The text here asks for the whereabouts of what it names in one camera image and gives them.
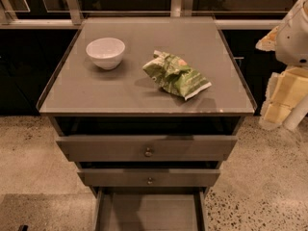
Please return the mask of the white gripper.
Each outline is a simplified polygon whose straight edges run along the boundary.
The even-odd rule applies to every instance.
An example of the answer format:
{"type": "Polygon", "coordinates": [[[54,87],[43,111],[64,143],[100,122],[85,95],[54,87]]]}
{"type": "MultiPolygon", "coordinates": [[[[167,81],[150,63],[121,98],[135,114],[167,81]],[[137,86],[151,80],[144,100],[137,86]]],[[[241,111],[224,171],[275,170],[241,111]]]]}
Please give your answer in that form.
{"type": "Polygon", "coordinates": [[[278,27],[256,43],[261,51],[274,51],[287,65],[280,74],[272,73],[259,124],[273,130],[283,123],[292,109],[308,94],[308,0],[297,0],[278,27]]]}

